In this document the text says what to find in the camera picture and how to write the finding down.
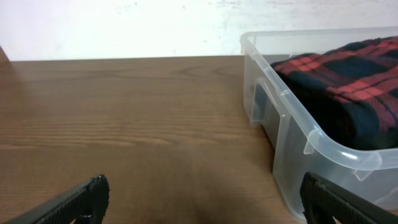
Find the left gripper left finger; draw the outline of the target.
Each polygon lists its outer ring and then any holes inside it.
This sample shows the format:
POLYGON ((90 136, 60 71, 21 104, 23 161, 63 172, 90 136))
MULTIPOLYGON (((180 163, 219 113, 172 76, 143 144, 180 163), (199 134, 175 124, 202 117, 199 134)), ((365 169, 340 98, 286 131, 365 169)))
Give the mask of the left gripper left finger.
POLYGON ((6 224, 101 224, 109 205, 109 192, 105 175, 97 175, 6 224))

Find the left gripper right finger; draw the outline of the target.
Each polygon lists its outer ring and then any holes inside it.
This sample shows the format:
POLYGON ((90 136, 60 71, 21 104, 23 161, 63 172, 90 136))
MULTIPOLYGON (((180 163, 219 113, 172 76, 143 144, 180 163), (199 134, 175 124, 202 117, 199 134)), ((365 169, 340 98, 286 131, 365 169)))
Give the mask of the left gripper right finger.
POLYGON ((305 173, 300 197, 308 224, 397 224, 397 215, 313 172, 305 173))

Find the red navy plaid cloth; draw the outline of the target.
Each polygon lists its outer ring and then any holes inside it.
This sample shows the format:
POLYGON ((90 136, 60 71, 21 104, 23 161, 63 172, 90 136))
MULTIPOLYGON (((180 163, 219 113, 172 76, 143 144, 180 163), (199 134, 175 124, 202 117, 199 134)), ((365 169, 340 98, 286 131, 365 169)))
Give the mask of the red navy plaid cloth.
POLYGON ((271 67, 332 140, 363 151, 397 147, 396 36, 271 67))

